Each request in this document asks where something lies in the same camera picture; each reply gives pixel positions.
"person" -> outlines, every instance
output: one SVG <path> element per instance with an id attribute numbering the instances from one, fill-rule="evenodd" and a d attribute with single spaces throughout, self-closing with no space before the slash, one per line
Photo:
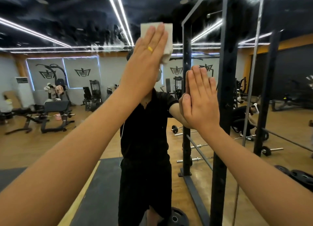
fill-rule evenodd
<path id="1" fill-rule="evenodd" d="M 166 41 L 161 25 L 157 31 L 150 28 L 136 42 L 120 86 L 110 98 L 0 193 L 0 225 L 60 222 L 109 141 L 153 88 Z M 269 225 L 311 225 L 312 192 L 238 144 L 220 127 L 216 82 L 207 78 L 205 68 L 193 66 L 188 71 L 181 105 L 186 121 L 225 163 Z"/>
<path id="2" fill-rule="evenodd" d="M 119 188 L 118 224 L 139 225 L 147 211 L 147 225 L 157 225 L 171 215 L 171 163 L 167 153 L 167 119 L 174 117 L 187 128 L 179 101 L 154 88 L 120 128 L 122 172 Z"/>
<path id="3" fill-rule="evenodd" d="M 243 137 L 243 132 L 244 132 L 246 109 L 247 109 L 247 106 L 240 106 L 238 108 L 233 109 L 232 111 L 231 126 L 240 133 L 241 137 Z M 249 141 L 253 141 L 253 138 L 249 136 L 251 136 L 250 130 L 254 128 L 254 125 L 252 124 L 256 125 L 255 121 L 252 119 L 252 115 L 256 112 L 257 110 L 255 106 L 254 105 L 251 106 L 249 110 L 249 122 L 247 125 L 247 132 L 246 132 L 246 136 L 248 136 L 246 139 Z"/>

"forearm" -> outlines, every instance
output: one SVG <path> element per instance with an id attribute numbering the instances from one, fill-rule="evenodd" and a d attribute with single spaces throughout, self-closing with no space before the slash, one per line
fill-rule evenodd
<path id="1" fill-rule="evenodd" d="M 270 225 L 310 225 L 313 194 L 235 142 L 222 129 L 201 134 Z"/>
<path id="2" fill-rule="evenodd" d="M 0 194 L 0 225 L 57 225 L 138 105 L 122 87 Z"/>

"squat rack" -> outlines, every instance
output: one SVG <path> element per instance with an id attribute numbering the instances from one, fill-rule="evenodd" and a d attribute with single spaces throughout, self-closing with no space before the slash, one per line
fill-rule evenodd
<path id="1" fill-rule="evenodd" d="M 204 0 L 198 0 L 195 6 L 182 22 L 183 37 L 183 83 L 185 83 L 186 72 L 191 68 L 191 40 L 192 24 L 206 11 L 199 6 Z M 230 134 L 231 114 L 233 108 L 233 90 L 236 73 L 237 51 L 240 35 L 240 28 L 243 23 L 242 12 L 244 7 L 239 0 L 223 0 L 222 27 L 221 27 L 221 48 L 218 76 L 218 102 L 220 111 L 220 126 Z M 211 192 L 211 211 L 207 212 L 205 205 L 191 179 L 190 155 L 191 147 L 190 129 L 183 127 L 183 166 L 179 176 L 183 177 L 190 195 L 194 201 L 199 217 L 203 225 L 222 225 L 226 172 L 227 168 L 222 160 L 214 153 L 213 156 L 213 177 Z"/>

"black ceiling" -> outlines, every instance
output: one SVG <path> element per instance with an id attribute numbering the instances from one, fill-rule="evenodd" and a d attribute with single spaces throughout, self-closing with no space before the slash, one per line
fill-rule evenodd
<path id="1" fill-rule="evenodd" d="M 0 0 L 0 17 L 65 42 L 71 46 L 125 43 L 121 37 L 109 0 Z M 181 22 L 198 0 L 122 0 L 134 42 L 140 36 L 140 23 L 162 21 L 173 23 L 173 42 L 182 42 Z M 243 39 L 255 36 L 258 2 L 248 2 L 247 26 Z M 205 0 L 203 15 L 193 24 L 193 34 L 200 33 L 208 24 L 221 17 L 222 0 Z M 273 27 L 284 29 L 283 39 L 313 33 L 313 0 L 265 0 L 261 34 Z M 199 41 L 218 42 L 216 31 Z M 21 31 L 0 25 L 0 47 L 52 46 Z"/>

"logo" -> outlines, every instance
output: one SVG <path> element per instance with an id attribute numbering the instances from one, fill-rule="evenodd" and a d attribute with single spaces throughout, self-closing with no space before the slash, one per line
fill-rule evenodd
<path id="1" fill-rule="evenodd" d="M 45 72 L 39 71 L 39 73 L 41 74 L 41 76 L 43 76 L 43 78 L 47 78 L 47 79 L 54 78 L 53 72 L 49 71 L 48 69 L 46 69 Z"/>
<path id="2" fill-rule="evenodd" d="M 173 74 L 181 74 L 182 73 L 182 67 L 179 68 L 176 66 L 176 68 L 170 68 Z"/>
<path id="3" fill-rule="evenodd" d="M 206 68 L 206 69 L 207 69 L 207 72 L 209 72 L 210 70 L 213 70 L 213 69 L 212 69 L 213 65 L 207 65 L 207 64 L 205 64 L 204 66 L 203 66 L 203 65 L 199 65 L 199 66 L 200 66 L 200 68 Z"/>
<path id="4" fill-rule="evenodd" d="M 74 69 L 74 70 L 77 73 L 77 75 L 80 77 L 87 77 L 90 74 L 90 69 L 81 68 L 81 70 L 80 69 Z"/>

